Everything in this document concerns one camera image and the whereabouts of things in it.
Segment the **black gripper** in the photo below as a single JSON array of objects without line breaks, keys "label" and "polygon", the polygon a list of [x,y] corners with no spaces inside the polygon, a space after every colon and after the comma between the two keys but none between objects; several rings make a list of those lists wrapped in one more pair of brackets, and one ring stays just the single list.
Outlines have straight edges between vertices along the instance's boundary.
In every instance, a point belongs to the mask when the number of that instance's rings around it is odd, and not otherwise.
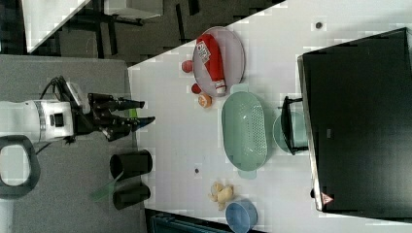
[{"label": "black gripper", "polygon": [[[130,124],[123,116],[114,115],[113,111],[142,109],[144,101],[126,100],[122,97],[115,98],[109,94],[89,93],[87,95],[90,112],[76,116],[76,135],[86,135],[100,131],[109,142],[127,136],[130,133]],[[155,121],[154,116],[135,117],[130,120],[131,131],[135,132]]]}]

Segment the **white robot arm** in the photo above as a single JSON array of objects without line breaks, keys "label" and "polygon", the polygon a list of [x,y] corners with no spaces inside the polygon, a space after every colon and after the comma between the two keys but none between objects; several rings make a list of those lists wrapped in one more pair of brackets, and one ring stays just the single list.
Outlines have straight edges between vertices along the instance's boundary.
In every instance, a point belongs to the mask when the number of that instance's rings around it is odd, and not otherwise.
[{"label": "white robot arm", "polygon": [[118,111],[143,108],[143,101],[90,93],[84,103],[72,96],[59,100],[1,103],[1,158],[16,158],[18,169],[1,172],[1,197],[15,200],[32,191],[41,167],[35,146],[60,140],[71,144],[78,136],[102,133],[113,142],[143,128],[155,119],[119,116]]}]

